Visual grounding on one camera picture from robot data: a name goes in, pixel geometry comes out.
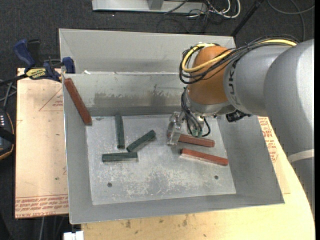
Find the black carpet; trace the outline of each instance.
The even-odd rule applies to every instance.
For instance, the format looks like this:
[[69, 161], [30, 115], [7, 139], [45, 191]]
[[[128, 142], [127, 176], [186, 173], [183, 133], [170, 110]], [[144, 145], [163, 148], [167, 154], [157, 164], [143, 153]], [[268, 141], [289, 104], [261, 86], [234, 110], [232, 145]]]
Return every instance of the black carpet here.
[[[0, 79], [13, 78], [16, 68], [25, 64], [13, 51], [14, 44], [25, 38], [40, 39], [41, 55], [47, 59], [59, 58], [58, 29], [93, 29], [127, 32], [176, 33], [193, 35], [230, 36], [256, 0], [240, 0], [241, 14], [230, 20], [212, 16], [188, 19], [178, 14], [140, 12], [93, 12], [92, 0], [0, 0]], [[301, 11], [311, 7], [315, 0], [293, 0]], [[270, 0], [280, 10], [296, 12], [290, 0]], [[282, 14], [272, 9], [267, 1], [253, 14], [236, 36], [237, 46], [256, 38], [272, 34], [289, 34], [303, 41], [315, 37], [315, 10], [300, 15]], [[7, 88], [0, 87], [0, 97]], [[9, 98], [6, 110], [16, 124], [16, 97]], [[15, 153], [0, 161], [0, 240], [38, 239], [42, 219], [14, 219]], [[47, 217], [44, 221], [43, 239], [53, 239], [54, 227], [61, 223], [61, 232], [70, 231], [68, 218]]]

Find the white cable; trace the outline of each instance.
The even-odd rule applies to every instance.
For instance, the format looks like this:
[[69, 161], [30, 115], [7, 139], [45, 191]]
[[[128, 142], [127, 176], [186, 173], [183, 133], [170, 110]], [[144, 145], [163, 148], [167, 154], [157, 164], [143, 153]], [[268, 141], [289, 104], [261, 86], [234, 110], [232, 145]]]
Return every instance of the white cable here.
[[214, 8], [209, 0], [206, 0], [206, 2], [211, 6], [211, 9], [209, 9], [209, 12], [214, 13], [214, 14], [218, 14], [221, 15], [222, 17], [226, 18], [226, 19], [234, 19], [236, 17], [239, 16], [240, 12], [241, 12], [241, 4], [240, 4], [240, 0], [236, 0], [237, 3], [237, 13], [235, 15], [225, 15], [231, 8], [231, 2], [230, 0], [227, 0], [228, 2], [228, 8], [227, 9], [223, 9], [221, 11], [218, 11], [216, 8]]
[[236, 18], [239, 16], [239, 14], [241, 12], [240, 0], [236, 0], [236, 2], [237, 2], [237, 7], [238, 7], [238, 12], [236, 13], [236, 15], [233, 15], [233, 16], [222, 15], [224, 18], [231, 19], [231, 18]]
[[227, 0], [227, 1], [228, 1], [228, 9], [222, 11], [224, 14], [227, 13], [227, 12], [229, 12], [229, 11], [230, 11], [230, 8], [231, 8], [231, 2], [230, 2], [230, 0]]

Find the black connector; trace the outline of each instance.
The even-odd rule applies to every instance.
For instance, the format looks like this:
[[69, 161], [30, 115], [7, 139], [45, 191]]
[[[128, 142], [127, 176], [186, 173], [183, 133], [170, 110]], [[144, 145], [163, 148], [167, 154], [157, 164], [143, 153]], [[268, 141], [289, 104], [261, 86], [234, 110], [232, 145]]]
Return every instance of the black connector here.
[[232, 113], [226, 114], [225, 117], [228, 120], [228, 122], [236, 122], [239, 121], [240, 119], [244, 118], [244, 117], [251, 117], [251, 114], [246, 114], [241, 112], [240, 110], [236, 110]]

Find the wire bundle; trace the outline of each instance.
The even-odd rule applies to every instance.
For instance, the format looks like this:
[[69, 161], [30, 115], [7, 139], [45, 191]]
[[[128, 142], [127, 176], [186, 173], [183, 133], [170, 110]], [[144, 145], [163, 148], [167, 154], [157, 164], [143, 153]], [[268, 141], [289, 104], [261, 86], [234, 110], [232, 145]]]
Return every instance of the wire bundle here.
[[[182, 54], [182, 60], [179, 66], [179, 78], [184, 84], [194, 84], [201, 80], [207, 80], [212, 78], [214, 75], [223, 70], [227, 65], [235, 63], [246, 53], [257, 49], [262, 46], [271, 46], [271, 45], [280, 45], [280, 46], [290, 46], [293, 47], [298, 44], [293, 36], [290, 35], [270, 35], [258, 38], [247, 45], [241, 46], [239, 48], [230, 48], [222, 53], [220, 53], [215, 58], [208, 60], [207, 62], [197, 65], [195, 67], [188, 67], [188, 64], [192, 58], [192, 55], [196, 52], [199, 52], [205, 47], [218, 46], [215, 43], [199, 43], [190, 49], [186, 50]], [[207, 70], [199, 72], [204, 67], [211, 65]], [[206, 77], [209, 72], [214, 71], [209, 77]]]
[[[197, 137], [201, 136], [201, 137], [206, 137], [210, 134], [211, 129], [210, 126], [206, 120], [206, 118], [203, 116], [203, 121], [206, 125], [206, 127], [208, 128], [208, 131], [206, 134], [203, 134], [203, 128], [201, 126], [201, 124], [199, 123], [199, 121], [197, 120], [197, 117], [190, 111], [190, 109], [187, 107], [186, 105], [186, 100], [185, 100], [185, 96], [186, 96], [186, 89], [184, 89], [184, 92], [181, 95], [181, 109], [184, 112], [184, 119], [186, 119], [186, 126], [189, 130], [189, 132], [192, 135], [196, 135]], [[191, 130], [190, 124], [193, 125], [193, 128], [195, 129], [195, 132], [193, 132]]]

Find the cardboard sheet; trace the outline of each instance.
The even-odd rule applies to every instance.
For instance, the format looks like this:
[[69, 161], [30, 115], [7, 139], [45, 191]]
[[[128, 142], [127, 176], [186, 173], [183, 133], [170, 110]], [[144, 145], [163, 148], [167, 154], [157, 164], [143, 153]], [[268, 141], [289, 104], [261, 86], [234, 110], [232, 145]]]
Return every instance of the cardboard sheet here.
[[67, 214], [62, 84], [19, 80], [16, 118], [15, 218]]

